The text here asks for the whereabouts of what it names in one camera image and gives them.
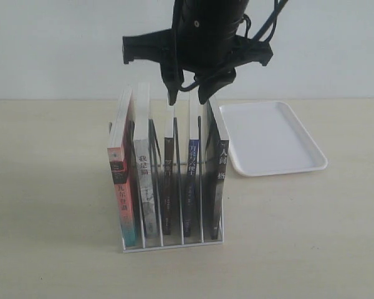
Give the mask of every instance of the white wall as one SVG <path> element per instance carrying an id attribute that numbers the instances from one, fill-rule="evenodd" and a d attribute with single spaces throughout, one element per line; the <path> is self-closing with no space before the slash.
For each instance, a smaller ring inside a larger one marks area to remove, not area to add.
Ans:
<path id="1" fill-rule="evenodd" d="M 123 65 L 122 36 L 169 28 L 172 8 L 173 0 L 0 0 L 0 98 L 116 98 L 137 80 L 165 97 L 157 64 Z M 271 8 L 251 0 L 251 34 Z M 374 0 L 291 0 L 272 47 L 266 68 L 238 68 L 219 97 L 374 97 Z"/>

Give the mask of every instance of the table surface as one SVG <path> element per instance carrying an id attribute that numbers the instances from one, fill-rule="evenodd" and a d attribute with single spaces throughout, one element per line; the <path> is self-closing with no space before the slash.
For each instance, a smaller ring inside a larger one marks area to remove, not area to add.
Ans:
<path id="1" fill-rule="evenodd" d="M 326 170 L 229 162 L 223 245 L 122 254 L 116 101 L 0 101 L 0 298 L 374 298 L 374 100 L 285 102 Z"/>

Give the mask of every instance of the book spine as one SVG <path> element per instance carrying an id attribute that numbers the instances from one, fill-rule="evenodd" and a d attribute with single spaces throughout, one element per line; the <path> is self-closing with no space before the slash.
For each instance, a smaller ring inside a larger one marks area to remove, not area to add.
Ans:
<path id="1" fill-rule="evenodd" d="M 171 208 L 173 202 L 173 156 L 175 140 L 165 137 L 165 171 L 163 180 L 163 214 L 162 231 L 164 235 L 170 235 Z"/>
<path id="2" fill-rule="evenodd" d="M 133 213 L 132 186 L 126 161 L 120 161 L 121 149 L 108 149 L 115 194 L 118 202 L 120 227 L 125 246 L 136 245 L 136 225 Z"/>
<path id="3" fill-rule="evenodd" d="M 197 167 L 198 140 L 188 142 L 188 162 L 186 175 L 186 192 L 183 209 L 183 233 L 185 237 L 191 235 L 192 211 L 195 199 L 195 174 Z"/>
<path id="4" fill-rule="evenodd" d="M 229 141 L 221 140 L 216 148 L 218 167 L 215 172 L 213 191 L 213 219 L 211 228 L 211 238 L 217 239 L 219 234 L 219 223 L 222 213 L 223 185 L 226 177 L 226 165 L 228 158 Z"/>
<path id="5" fill-rule="evenodd" d="M 138 140 L 134 144 L 145 234 L 147 238 L 155 238 L 158 236 L 158 227 L 156 224 L 155 197 L 148 140 Z"/>

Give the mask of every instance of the white tray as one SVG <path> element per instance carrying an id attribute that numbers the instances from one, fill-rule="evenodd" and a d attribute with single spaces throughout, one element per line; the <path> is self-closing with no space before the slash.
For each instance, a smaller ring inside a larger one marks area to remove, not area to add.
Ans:
<path id="1" fill-rule="evenodd" d="M 231 162 L 244 176 L 300 173 L 327 159 L 290 106 L 283 102 L 223 105 Z"/>

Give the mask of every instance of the book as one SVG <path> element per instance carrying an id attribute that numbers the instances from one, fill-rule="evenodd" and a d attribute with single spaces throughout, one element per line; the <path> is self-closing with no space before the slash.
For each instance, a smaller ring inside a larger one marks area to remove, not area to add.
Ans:
<path id="1" fill-rule="evenodd" d="M 136 244 L 135 201 L 132 172 L 130 171 L 131 139 L 133 121 L 132 89 L 127 87 L 118 100 L 117 116 L 110 129 L 107 146 L 115 194 L 118 202 L 120 227 L 125 246 Z"/>
<path id="2" fill-rule="evenodd" d="M 138 84 L 135 114 L 133 147 L 135 150 L 143 224 L 146 238 L 155 238 L 158 236 L 158 225 L 150 159 L 150 86 L 148 83 Z"/>
<path id="3" fill-rule="evenodd" d="M 189 96 L 189 141 L 185 196 L 183 204 L 183 233 L 185 237 L 191 235 L 193 206 L 195 204 L 195 175 L 198 154 L 198 94 L 191 92 Z"/>
<path id="4" fill-rule="evenodd" d="M 207 218 L 209 219 L 211 238 L 217 239 L 222 214 L 229 135 L 216 99 L 214 97 L 210 98 L 205 105 L 206 129 L 208 130 L 205 148 Z"/>
<path id="5" fill-rule="evenodd" d="M 174 203 L 173 189 L 173 159 L 175 156 L 175 130 L 173 119 L 175 106 L 166 103 L 165 118 L 165 146 L 164 146 L 164 172 L 163 172 L 163 200 L 162 200 L 162 231 L 164 235 L 171 233 L 171 210 Z"/>

